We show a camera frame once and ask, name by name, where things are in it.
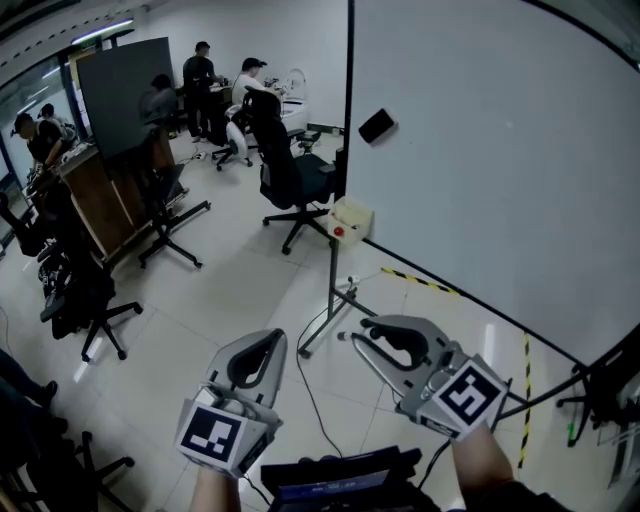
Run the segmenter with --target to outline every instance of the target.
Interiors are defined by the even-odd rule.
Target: black frame
[[[584,30],[589,35],[591,35],[592,37],[595,37],[598,41],[602,42],[604,45],[606,45],[608,48],[610,48],[612,51],[614,51],[618,56],[620,56],[622,59],[624,59],[625,62],[630,64],[636,71],[638,70],[638,68],[636,67],[637,66],[636,62],[634,62],[631,58],[629,58],[626,54],[624,54],[622,52],[622,50],[620,50],[618,47],[616,47],[610,41],[607,41],[604,37],[602,37],[600,34],[595,32],[590,27],[586,26],[584,23],[574,19],[573,17],[569,16],[568,14],[566,14],[566,13],[564,13],[562,11],[559,11],[558,9],[556,9],[554,7],[551,7],[551,6],[547,5],[547,4],[539,2],[537,0],[521,0],[521,1],[523,1],[525,3],[528,3],[528,4],[531,4],[531,5],[534,5],[534,6],[538,7],[538,8],[540,8],[540,9],[544,9],[544,10],[550,12],[551,14],[559,16],[560,18],[562,18],[562,19],[568,21],[569,23],[572,23],[573,25],[577,26],[578,28]],[[350,141],[350,138],[351,138],[351,133],[350,132],[351,132],[351,102],[352,102],[352,95],[353,95],[353,54],[354,54],[355,0],[349,0],[348,13],[349,13],[349,21],[348,21],[348,36],[347,36],[347,39],[348,39],[348,49],[347,49],[347,91],[346,91],[346,96],[347,97],[346,97],[346,108],[345,108],[345,135],[344,135],[344,149],[343,149],[344,159],[340,160],[342,162],[342,165],[337,165],[336,166],[337,167],[336,168],[337,176],[336,176],[336,189],[335,189],[335,193],[334,193],[334,199],[335,200],[343,197],[345,195],[345,192],[346,192],[347,162],[348,162],[348,157],[349,157],[349,141]],[[601,365],[605,364],[607,361],[612,359],[614,356],[616,356],[620,352],[622,352],[627,345],[630,345],[631,343],[634,343],[634,342],[638,342],[639,339],[640,339],[640,323],[639,323],[638,325],[636,325],[636,327],[629,334],[627,334],[627,336],[625,336],[613,348],[611,348],[609,351],[607,351],[604,355],[602,355],[595,362],[593,362],[592,364],[587,366],[584,363],[582,363],[581,361],[579,361],[577,358],[575,358],[574,356],[572,356],[571,354],[566,352],[565,350],[561,349],[560,347],[558,347],[557,345],[552,343],[551,341],[543,338],[542,336],[540,336],[539,334],[535,333],[531,329],[528,329],[527,327],[525,327],[521,323],[519,323],[516,320],[510,318],[509,316],[501,313],[500,311],[498,311],[495,308],[489,306],[488,304],[485,304],[483,301],[481,301],[480,299],[477,299],[473,295],[465,292],[464,290],[461,290],[460,288],[452,285],[451,283],[447,282],[446,280],[438,277],[433,272],[429,272],[429,271],[425,270],[424,268],[420,267],[419,265],[416,265],[415,263],[407,260],[406,258],[403,258],[402,256],[390,251],[389,249],[386,249],[385,247],[382,247],[381,245],[376,244],[375,242],[373,242],[373,241],[371,241],[371,240],[369,240],[367,238],[365,238],[363,240],[363,242],[366,243],[367,245],[379,250],[379,251],[382,251],[383,253],[387,254],[388,256],[391,256],[392,258],[395,258],[398,261],[400,261],[400,262],[402,262],[402,263],[404,263],[406,265],[409,265],[411,268],[414,268],[418,272],[421,272],[422,274],[425,274],[425,275],[429,276],[430,278],[435,279],[435,280],[443,283],[448,288],[451,288],[451,289],[457,291],[461,296],[466,297],[467,299],[475,302],[479,306],[482,306],[483,308],[485,308],[485,309],[491,311],[492,313],[498,315],[503,320],[506,320],[507,322],[511,323],[512,325],[515,325],[519,329],[522,329],[526,334],[530,334],[530,335],[534,336],[535,338],[540,340],[543,344],[547,345],[549,348],[555,350],[557,353],[559,353],[563,357],[565,357],[565,358],[569,359],[570,361],[572,361],[573,363],[575,363],[573,376],[571,378],[567,379],[562,384],[559,384],[558,386],[550,389],[546,393],[543,393],[542,395],[534,398],[533,400],[526,400],[525,398],[522,398],[522,397],[520,397],[520,396],[518,396],[518,395],[516,395],[514,393],[509,392],[509,396],[512,399],[514,399],[517,402],[519,402],[521,405],[519,405],[518,407],[514,407],[513,409],[511,409],[509,411],[503,412],[500,415],[500,417],[498,418],[498,420],[503,420],[503,419],[509,418],[511,416],[514,416],[516,414],[519,414],[521,412],[527,411],[531,407],[534,407],[534,406],[536,406],[536,405],[548,400],[549,398],[552,398],[552,397],[558,395],[559,393],[561,393],[564,390],[568,389],[569,387],[571,387],[575,383],[584,380],[596,368],[598,368]],[[311,355],[312,355],[311,352],[309,352],[307,350],[309,345],[311,345],[311,343],[313,343],[313,341],[318,337],[318,335],[333,321],[333,319],[335,319],[335,317],[340,313],[340,311],[342,310],[342,308],[344,308],[344,306],[346,304],[349,304],[350,306],[353,306],[354,308],[359,309],[365,315],[376,316],[376,313],[374,313],[373,311],[371,311],[370,309],[368,309],[367,307],[363,306],[358,301],[356,301],[356,299],[355,299],[356,291],[357,291],[356,288],[350,289],[346,294],[342,293],[340,290],[338,290],[336,288],[335,282],[336,282],[336,274],[337,274],[337,269],[338,269],[338,254],[339,254],[339,243],[338,243],[338,241],[337,240],[332,240],[330,242],[330,247],[331,247],[331,262],[330,262],[330,270],[329,270],[329,296],[328,296],[328,302],[327,302],[327,318],[322,323],[322,325],[320,325],[320,327],[318,327],[311,334],[311,336],[309,336],[309,338],[307,338],[305,343],[298,349],[298,354],[301,357],[305,358],[305,359],[310,358]],[[336,299],[339,299],[339,303],[338,303],[337,306],[334,306],[334,303],[335,303]]]

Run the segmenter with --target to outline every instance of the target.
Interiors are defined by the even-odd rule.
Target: window
[[[14,122],[21,112],[36,119],[47,103],[53,105],[57,116],[73,122],[57,57],[41,62],[0,89],[0,135],[22,187],[27,184],[33,158],[26,142],[12,135]]]

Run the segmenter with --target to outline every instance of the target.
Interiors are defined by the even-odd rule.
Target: black panel
[[[140,118],[140,99],[160,74],[173,81],[168,38],[120,46],[78,61],[87,114],[106,160],[144,140],[148,129]]]

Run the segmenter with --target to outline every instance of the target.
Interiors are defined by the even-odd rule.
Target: white wall
[[[246,57],[269,63],[262,77],[307,78],[311,122],[344,125],[347,73],[346,0],[174,0],[152,9],[147,24],[121,44],[169,37],[177,83],[195,44],[211,45],[216,73],[235,79]]]

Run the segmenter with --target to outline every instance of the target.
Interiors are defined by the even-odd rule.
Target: phone
[[[373,141],[378,139],[381,135],[389,131],[395,122],[391,119],[391,116],[387,114],[385,109],[380,109],[376,112],[373,117],[371,117],[366,123],[364,123],[358,131],[360,132],[361,137],[367,142],[371,144]]]

